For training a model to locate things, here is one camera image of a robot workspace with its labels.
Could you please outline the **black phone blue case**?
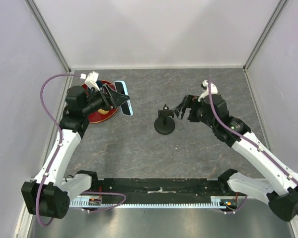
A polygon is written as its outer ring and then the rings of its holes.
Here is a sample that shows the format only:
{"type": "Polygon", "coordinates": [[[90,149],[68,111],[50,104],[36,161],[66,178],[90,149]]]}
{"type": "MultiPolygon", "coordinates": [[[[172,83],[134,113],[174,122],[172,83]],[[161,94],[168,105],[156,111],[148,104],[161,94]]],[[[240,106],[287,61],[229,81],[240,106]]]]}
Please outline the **black phone blue case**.
{"type": "Polygon", "coordinates": [[[116,92],[123,96],[123,104],[121,105],[122,114],[131,117],[133,115],[133,109],[130,102],[130,97],[125,81],[117,80],[114,82],[116,92]]]}

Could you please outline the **black phone stand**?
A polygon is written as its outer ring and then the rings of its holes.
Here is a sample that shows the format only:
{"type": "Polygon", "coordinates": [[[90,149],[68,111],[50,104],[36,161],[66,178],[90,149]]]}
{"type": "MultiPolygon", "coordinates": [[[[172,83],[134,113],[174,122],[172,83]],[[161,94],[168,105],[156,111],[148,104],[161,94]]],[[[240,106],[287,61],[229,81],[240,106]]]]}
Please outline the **black phone stand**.
{"type": "Polygon", "coordinates": [[[162,135],[171,134],[175,129],[174,112],[165,104],[158,110],[158,117],[154,122],[155,130],[162,135]]]}

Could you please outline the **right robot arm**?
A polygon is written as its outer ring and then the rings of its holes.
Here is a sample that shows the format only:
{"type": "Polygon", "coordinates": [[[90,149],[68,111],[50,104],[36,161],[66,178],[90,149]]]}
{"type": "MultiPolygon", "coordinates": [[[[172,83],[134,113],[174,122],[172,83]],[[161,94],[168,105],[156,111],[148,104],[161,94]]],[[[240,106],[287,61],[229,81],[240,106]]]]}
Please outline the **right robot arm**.
{"type": "Polygon", "coordinates": [[[202,122],[216,138],[246,158],[266,182],[246,177],[229,169],[219,177],[218,191],[223,195],[243,193],[267,204],[281,220],[289,222],[298,215],[298,173],[281,162],[256,137],[242,120],[229,114],[221,95],[186,95],[173,110],[179,119],[189,109],[190,122],[202,122]]]}

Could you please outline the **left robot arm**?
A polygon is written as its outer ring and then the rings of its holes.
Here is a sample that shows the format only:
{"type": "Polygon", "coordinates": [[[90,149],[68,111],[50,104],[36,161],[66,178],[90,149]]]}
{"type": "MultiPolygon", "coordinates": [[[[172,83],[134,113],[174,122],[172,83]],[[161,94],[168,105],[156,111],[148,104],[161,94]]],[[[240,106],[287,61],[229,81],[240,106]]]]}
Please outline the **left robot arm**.
{"type": "Polygon", "coordinates": [[[99,109],[116,109],[130,99],[126,93],[114,91],[107,84],[101,91],[87,91],[83,86],[67,90],[63,117],[57,123],[58,136],[41,171],[32,182],[26,181],[21,193],[32,215],[62,219],[70,203],[83,192],[94,195],[99,190],[96,172],[78,171],[74,178],[63,182],[70,158],[80,144],[89,116],[99,109]]]}

